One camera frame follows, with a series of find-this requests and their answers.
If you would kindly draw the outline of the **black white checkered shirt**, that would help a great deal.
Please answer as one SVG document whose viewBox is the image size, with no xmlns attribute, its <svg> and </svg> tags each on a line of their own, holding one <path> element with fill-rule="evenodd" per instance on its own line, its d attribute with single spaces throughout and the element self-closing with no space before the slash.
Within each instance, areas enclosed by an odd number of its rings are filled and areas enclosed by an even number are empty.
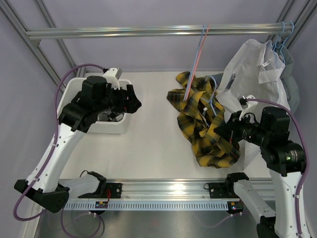
<svg viewBox="0 0 317 238">
<path fill-rule="evenodd" d="M 118 122 L 123 119 L 124 113 L 104 112 L 98 115 L 98 121 Z"/>
</svg>

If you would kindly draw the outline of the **yellow black plaid shirt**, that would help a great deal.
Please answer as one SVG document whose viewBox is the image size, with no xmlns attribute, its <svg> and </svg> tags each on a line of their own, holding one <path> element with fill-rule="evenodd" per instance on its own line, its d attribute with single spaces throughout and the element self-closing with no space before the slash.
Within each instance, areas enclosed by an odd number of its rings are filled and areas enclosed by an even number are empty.
<svg viewBox="0 0 317 238">
<path fill-rule="evenodd" d="M 218 122 L 216 119 L 202 118 L 200 114 L 202 110 L 199 110 L 199 97 L 202 93 L 197 92 L 193 82 L 188 98 L 184 99 L 189 76 L 188 71 L 178 74 L 176 81 L 182 88 L 169 91 L 166 97 L 179 112 L 178 126 L 184 137 L 191 143 L 199 166 L 229 168 L 240 158 L 239 145 L 232 145 L 213 131 L 225 123 L 225 119 Z"/>
</svg>

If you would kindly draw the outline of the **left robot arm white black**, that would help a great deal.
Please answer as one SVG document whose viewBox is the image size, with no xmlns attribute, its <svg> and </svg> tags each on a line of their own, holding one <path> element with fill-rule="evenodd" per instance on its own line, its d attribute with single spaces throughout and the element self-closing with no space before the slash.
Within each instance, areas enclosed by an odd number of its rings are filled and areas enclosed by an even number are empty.
<svg viewBox="0 0 317 238">
<path fill-rule="evenodd" d="M 53 140 L 42 159 L 26 179 L 15 183 L 15 190 L 52 213 L 59 212 L 72 198 L 108 195 L 106 178 L 96 172 L 64 182 L 60 182 L 61 173 L 100 114 L 133 114 L 141 105 L 131 83 L 115 88 L 105 77 L 87 77 L 80 91 L 60 109 Z"/>
</svg>

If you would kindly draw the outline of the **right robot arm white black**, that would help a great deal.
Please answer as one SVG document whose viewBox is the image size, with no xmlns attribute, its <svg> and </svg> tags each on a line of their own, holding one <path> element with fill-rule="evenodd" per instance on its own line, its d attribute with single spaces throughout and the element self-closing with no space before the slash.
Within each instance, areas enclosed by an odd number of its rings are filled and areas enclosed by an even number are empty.
<svg viewBox="0 0 317 238">
<path fill-rule="evenodd" d="M 233 145 L 245 140 L 259 146 L 273 182 L 276 209 L 267 205 L 245 173 L 228 174 L 225 193 L 238 196 L 246 205 L 257 224 L 258 237 L 309 238 L 299 190 L 307 156 L 301 145 L 289 140 L 290 116 L 278 107 L 265 107 L 259 123 L 243 119 L 241 114 L 233 113 L 227 123 L 214 131 Z"/>
</svg>

